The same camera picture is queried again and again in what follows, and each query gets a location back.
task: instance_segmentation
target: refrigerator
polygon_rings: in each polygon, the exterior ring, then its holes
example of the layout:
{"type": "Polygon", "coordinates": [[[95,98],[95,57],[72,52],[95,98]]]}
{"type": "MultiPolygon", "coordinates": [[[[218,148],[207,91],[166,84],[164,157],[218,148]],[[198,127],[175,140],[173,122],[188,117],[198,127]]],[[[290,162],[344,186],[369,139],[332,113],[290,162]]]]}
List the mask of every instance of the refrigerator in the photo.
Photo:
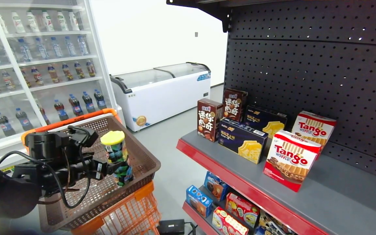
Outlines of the refrigerator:
{"type": "Polygon", "coordinates": [[[90,4],[0,0],[0,157],[28,129],[119,108],[90,4]]]}

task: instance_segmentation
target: cylindrical snack canister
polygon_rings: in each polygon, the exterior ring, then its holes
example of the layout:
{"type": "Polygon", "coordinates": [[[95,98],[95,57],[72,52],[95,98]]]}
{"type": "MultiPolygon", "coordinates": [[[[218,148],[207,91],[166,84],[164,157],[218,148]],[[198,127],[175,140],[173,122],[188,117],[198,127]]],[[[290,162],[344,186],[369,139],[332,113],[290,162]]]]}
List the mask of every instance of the cylindrical snack canister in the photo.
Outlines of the cylindrical snack canister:
{"type": "Polygon", "coordinates": [[[116,183],[119,187],[124,186],[133,180],[133,170],[129,163],[128,152],[124,141],[124,132],[109,131],[103,135],[100,140],[104,145],[109,163],[122,163],[113,173],[116,183]]]}

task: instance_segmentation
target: dark blue snack box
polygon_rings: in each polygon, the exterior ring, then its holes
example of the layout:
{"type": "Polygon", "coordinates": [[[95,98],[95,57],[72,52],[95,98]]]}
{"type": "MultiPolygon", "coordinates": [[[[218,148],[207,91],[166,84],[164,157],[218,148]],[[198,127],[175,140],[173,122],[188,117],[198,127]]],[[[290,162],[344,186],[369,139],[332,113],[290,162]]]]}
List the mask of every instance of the dark blue snack box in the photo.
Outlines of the dark blue snack box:
{"type": "Polygon", "coordinates": [[[189,186],[186,193],[186,202],[197,210],[204,218],[208,217],[213,212],[213,201],[197,189],[197,187],[193,185],[189,186]]]}
{"type": "Polygon", "coordinates": [[[248,105],[244,123],[251,128],[267,133],[269,138],[273,138],[276,132],[285,128],[287,115],[275,110],[248,105]]]}
{"type": "Polygon", "coordinates": [[[207,171],[204,187],[208,189],[220,202],[226,199],[228,189],[230,188],[230,186],[228,186],[210,171],[207,171]]]}
{"type": "Polygon", "coordinates": [[[220,122],[218,143],[249,161],[258,164],[268,134],[245,124],[224,118],[220,122]]]}

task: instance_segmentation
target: orange shopping cart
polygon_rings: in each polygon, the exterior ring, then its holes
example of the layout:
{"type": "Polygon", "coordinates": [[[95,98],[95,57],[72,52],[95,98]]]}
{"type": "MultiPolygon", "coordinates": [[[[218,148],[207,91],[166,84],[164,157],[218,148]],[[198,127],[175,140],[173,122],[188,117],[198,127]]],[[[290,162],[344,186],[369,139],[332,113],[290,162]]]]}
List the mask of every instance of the orange shopping cart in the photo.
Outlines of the orange shopping cart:
{"type": "MultiPolygon", "coordinates": [[[[108,131],[123,131],[134,180],[122,188],[118,188],[113,176],[105,176],[101,181],[91,180],[91,187],[85,199],[73,209],[66,208],[61,201],[39,205],[41,230],[47,233],[58,229],[73,230],[74,234],[79,235],[93,233],[130,235],[143,234],[148,230],[157,232],[155,225],[161,216],[152,194],[152,180],[161,163],[121,124],[115,110],[103,109],[27,131],[21,137],[23,144],[28,133],[66,132],[67,125],[94,129],[99,136],[103,136],[108,131]]],[[[84,148],[82,151],[94,152],[94,158],[107,160],[100,138],[90,148],[84,148]]],[[[86,183],[86,179],[79,180],[74,188],[85,189],[86,183]]],[[[83,191],[66,193],[67,201],[76,203],[83,191]]],[[[58,197],[53,195],[45,198],[44,201],[54,202],[58,197]]]]}

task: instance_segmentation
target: red shelf edge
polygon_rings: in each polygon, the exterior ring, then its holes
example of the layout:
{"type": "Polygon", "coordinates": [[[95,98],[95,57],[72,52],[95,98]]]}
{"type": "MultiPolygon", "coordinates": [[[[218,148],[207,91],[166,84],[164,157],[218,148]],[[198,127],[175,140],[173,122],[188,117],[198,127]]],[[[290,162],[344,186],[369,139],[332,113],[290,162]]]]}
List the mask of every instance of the red shelf edge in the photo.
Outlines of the red shelf edge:
{"type": "Polygon", "coordinates": [[[290,209],[286,208],[275,199],[270,198],[265,193],[252,186],[246,180],[233,174],[233,172],[227,170],[213,159],[210,159],[204,153],[186,143],[184,140],[179,139],[176,148],[213,174],[218,175],[225,183],[230,185],[236,191],[240,192],[243,196],[254,202],[256,205],[262,207],[266,212],[288,225],[296,233],[327,235],[327,233],[323,230],[314,226],[312,223],[308,222],[302,217],[294,214],[294,212],[292,212],[290,209]]]}
{"type": "Polygon", "coordinates": [[[202,217],[197,211],[194,210],[187,202],[184,202],[182,209],[197,223],[198,226],[207,234],[207,235],[219,235],[213,227],[202,217]]]}

